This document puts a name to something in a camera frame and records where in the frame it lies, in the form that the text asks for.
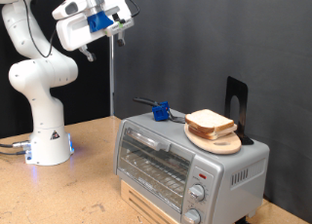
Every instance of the blue gripper part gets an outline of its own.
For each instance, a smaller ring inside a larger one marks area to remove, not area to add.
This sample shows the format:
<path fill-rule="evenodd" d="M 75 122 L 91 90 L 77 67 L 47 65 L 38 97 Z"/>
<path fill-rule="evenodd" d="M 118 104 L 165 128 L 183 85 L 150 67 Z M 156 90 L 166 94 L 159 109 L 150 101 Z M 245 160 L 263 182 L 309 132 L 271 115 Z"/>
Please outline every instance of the blue gripper part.
<path fill-rule="evenodd" d="M 156 121 L 168 120 L 169 119 L 169 103 L 167 101 L 161 102 L 160 106 L 154 106 L 152 108 L 154 113 L 154 119 Z"/>
<path fill-rule="evenodd" d="M 106 16 L 105 12 L 99 12 L 88 17 L 90 32 L 96 32 L 113 24 L 113 20 Z"/>

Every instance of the dark background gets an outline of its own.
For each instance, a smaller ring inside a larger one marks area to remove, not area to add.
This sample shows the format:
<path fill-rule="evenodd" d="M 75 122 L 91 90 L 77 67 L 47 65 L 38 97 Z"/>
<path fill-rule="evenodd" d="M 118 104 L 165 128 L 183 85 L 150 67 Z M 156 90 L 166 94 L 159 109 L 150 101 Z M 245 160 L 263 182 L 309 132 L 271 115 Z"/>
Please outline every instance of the dark background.
<path fill-rule="evenodd" d="M 115 50 L 115 115 L 151 111 L 135 96 L 223 114 L 227 77 L 243 81 L 246 134 L 271 150 L 265 196 L 311 223 L 312 0 L 135 1 Z"/>
<path fill-rule="evenodd" d="M 52 11 L 63 1 L 39 0 L 31 6 L 32 13 L 48 40 L 57 24 Z M 0 138 L 3 138 L 32 132 L 33 124 L 28 100 L 11 86 L 8 78 L 10 67 L 28 58 L 18 54 L 3 20 L 0 23 Z M 109 116 L 109 39 L 104 37 L 88 45 L 89 51 L 97 55 L 98 60 L 94 62 L 88 62 L 78 50 L 65 51 L 57 35 L 53 45 L 64 55 L 72 57 L 79 70 L 76 81 L 51 89 L 52 96 L 63 103 L 65 124 Z"/>

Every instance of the wooden plate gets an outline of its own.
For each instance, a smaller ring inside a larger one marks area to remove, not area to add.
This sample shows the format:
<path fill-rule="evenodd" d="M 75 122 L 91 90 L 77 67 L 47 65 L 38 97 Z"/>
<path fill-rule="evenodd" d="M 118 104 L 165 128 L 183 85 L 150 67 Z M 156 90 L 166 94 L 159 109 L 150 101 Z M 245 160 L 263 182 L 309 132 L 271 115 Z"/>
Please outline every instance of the wooden plate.
<path fill-rule="evenodd" d="M 216 154 L 233 154 L 240 151 L 242 146 L 240 138 L 234 132 L 216 140 L 209 140 L 192 134 L 188 131 L 187 124 L 184 125 L 184 132 L 196 146 Z"/>

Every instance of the black metal bracket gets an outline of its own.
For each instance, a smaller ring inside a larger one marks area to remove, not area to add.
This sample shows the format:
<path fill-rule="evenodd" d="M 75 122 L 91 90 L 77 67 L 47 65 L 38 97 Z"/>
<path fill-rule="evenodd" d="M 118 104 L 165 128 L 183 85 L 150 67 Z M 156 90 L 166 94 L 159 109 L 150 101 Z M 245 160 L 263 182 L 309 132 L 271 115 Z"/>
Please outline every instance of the black metal bracket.
<path fill-rule="evenodd" d="M 242 145 L 252 145 L 254 144 L 254 142 L 244 134 L 246 124 L 248 87 L 245 83 L 229 76 L 227 77 L 225 111 L 224 111 L 225 112 L 224 116 L 229 119 L 231 113 L 231 100 L 234 95 L 237 96 L 240 103 L 240 117 L 236 133 L 240 137 Z"/>
<path fill-rule="evenodd" d="M 237 222 L 235 222 L 235 224 L 251 224 L 246 220 L 246 216 L 239 219 Z"/>

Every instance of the silver toaster oven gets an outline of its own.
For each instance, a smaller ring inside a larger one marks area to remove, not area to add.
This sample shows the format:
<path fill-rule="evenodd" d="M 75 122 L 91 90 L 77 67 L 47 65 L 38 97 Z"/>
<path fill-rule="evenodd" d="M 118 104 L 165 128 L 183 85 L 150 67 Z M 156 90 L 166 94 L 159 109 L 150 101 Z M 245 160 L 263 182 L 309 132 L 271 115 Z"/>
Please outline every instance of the silver toaster oven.
<path fill-rule="evenodd" d="M 114 172 L 178 223 L 231 224 L 254 215 L 262 203 L 268 146 L 254 141 L 232 155 L 212 154 L 191 143 L 183 127 L 156 122 L 152 113 L 123 120 Z"/>

